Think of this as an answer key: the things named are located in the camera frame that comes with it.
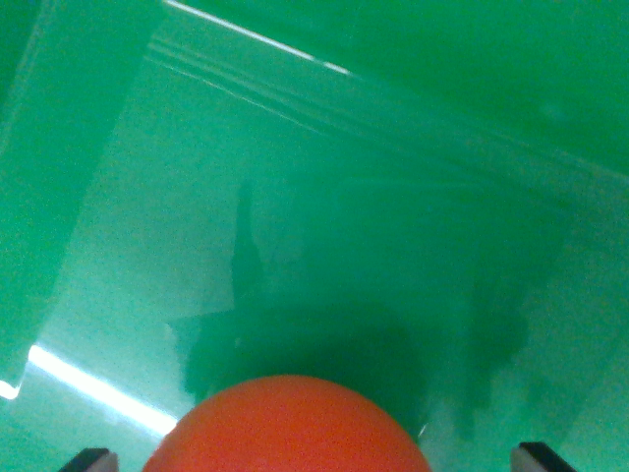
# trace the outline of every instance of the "orange ball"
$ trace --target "orange ball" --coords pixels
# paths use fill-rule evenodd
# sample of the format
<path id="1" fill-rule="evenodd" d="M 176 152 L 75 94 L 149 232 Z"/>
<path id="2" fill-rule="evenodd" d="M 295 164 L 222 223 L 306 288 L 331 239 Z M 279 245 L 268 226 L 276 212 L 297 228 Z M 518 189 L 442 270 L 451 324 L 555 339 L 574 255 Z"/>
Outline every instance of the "orange ball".
<path id="1" fill-rule="evenodd" d="M 429 472 L 411 437 L 344 386 L 267 377 L 201 403 L 143 472 Z"/>

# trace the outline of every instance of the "green background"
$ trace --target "green background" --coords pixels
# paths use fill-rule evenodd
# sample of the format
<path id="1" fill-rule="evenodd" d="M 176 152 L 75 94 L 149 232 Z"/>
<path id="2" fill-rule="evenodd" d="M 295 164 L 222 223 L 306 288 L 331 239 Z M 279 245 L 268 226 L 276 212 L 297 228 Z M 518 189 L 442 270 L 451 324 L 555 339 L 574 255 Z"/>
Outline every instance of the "green background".
<path id="1" fill-rule="evenodd" d="M 188 5 L 0 8 L 3 470 L 160 437 L 34 344 L 174 418 L 308 374 L 435 472 L 629 470 L 629 10 Z"/>

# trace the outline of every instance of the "green surface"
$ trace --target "green surface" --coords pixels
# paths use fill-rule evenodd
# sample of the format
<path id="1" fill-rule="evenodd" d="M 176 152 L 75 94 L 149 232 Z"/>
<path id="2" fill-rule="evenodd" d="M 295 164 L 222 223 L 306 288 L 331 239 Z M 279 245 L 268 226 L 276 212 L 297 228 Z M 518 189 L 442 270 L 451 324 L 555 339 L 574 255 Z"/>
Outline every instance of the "green surface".
<path id="1" fill-rule="evenodd" d="M 190 5 L 41 2 L 2 63 L 3 470 L 286 373 L 434 472 L 629 470 L 629 12 Z"/>

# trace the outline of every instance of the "red ball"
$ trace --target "red ball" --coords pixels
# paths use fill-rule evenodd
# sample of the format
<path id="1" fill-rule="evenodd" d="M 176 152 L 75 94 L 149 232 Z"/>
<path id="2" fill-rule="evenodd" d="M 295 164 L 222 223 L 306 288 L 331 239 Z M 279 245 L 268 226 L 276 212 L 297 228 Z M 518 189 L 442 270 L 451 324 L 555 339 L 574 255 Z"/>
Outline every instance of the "red ball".
<path id="1" fill-rule="evenodd" d="M 278 376 L 201 403 L 143 472 L 429 472 L 411 437 L 344 386 Z"/>

